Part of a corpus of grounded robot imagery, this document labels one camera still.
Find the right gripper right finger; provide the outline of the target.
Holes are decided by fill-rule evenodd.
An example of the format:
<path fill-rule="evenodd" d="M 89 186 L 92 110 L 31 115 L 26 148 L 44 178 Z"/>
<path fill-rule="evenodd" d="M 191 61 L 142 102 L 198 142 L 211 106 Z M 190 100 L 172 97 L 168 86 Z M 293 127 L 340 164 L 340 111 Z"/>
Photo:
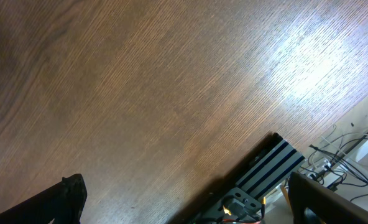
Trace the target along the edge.
<path fill-rule="evenodd" d="M 291 173 L 288 197 L 294 223 L 308 223 L 310 209 L 325 223 L 368 223 L 368 211 L 303 174 Z"/>

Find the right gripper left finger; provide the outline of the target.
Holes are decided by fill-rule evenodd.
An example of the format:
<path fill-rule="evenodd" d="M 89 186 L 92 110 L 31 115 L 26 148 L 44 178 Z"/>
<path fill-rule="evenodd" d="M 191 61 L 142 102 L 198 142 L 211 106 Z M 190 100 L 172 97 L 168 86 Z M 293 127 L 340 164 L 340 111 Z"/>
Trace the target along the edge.
<path fill-rule="evenodd" d="M 76 224 L 80 222 L 86 198 L 81 174 L 64 177 L 61 182 L 0 213 L 0 224 Z"/>

